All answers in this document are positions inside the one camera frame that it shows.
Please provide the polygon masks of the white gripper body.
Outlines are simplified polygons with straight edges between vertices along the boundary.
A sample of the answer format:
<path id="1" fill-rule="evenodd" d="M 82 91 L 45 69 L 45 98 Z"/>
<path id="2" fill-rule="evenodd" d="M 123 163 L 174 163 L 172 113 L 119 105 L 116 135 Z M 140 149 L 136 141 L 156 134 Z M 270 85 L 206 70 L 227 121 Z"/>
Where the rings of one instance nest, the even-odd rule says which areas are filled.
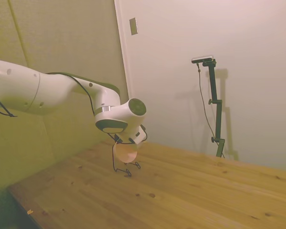
<path id="1" fill-rule="evenodd" d="M 129 142 L 131 144 L 139 145 L 141 142 L 147 140 L 146 128 L 143 125 L 129 130 Z"/>

